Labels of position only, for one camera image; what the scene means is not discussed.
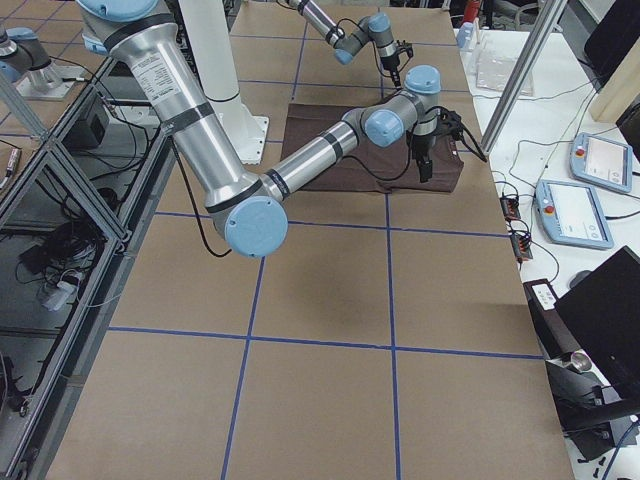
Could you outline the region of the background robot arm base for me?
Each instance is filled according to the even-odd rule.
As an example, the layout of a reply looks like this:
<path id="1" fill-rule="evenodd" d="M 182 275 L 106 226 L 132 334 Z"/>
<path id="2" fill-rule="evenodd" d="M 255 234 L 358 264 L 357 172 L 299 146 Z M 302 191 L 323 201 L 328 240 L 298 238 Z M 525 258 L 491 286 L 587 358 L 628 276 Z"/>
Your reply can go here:
<path id="1" fill-rule="evenodd" d="M 57 64 L 27 27 L 1 27 L 1 73 L 30 100 L 62 101 L 85 81 L 84 68 Z"/>

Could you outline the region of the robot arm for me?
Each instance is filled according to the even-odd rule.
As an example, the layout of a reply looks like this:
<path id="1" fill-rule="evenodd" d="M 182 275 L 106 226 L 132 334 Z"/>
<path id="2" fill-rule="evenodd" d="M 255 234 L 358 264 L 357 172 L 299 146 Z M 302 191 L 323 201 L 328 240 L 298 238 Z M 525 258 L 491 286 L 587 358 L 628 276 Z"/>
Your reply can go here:
<path id="1" fill-rule="evenodd" d="M 412 46 L 396 41 L 389 17 L 384 12 L 365 16 L 355 22 L 351 19 L 334 21 L 315 1 L 285 1 L 285 5 L 302 16 L 334 50 L 334 57 L 342 64 L 351 63 L 368 44 L 372 44 L 379 56 L 382 70 L 395 87 L 401 86 L 400 54 Z"/>
<path id="2" fill-rule="evenodd" d="M 439 71 L 430 65 L 397 71 L 402 49 L 388 16 L 363 18 L 351 35 L 313 1 L 291 1 L 341 63 L 352 60 L 367 43 L 375 44 L 398 91 L 387 101 L 348 111 L 262 175 L 244 168 L 231 140 L 180 52 L 177 25 L 162 1 L 82 1 L 86 46 L 125 63 L 172 136 L 205 192 L 205 208 L 231 249 L 246 257 L 264 257 L 285 240 L 288 218 L 283 200 L 340 162 L 364 140 L 388 147 L 405 138 L 426 158 L 435 142 Z"/>

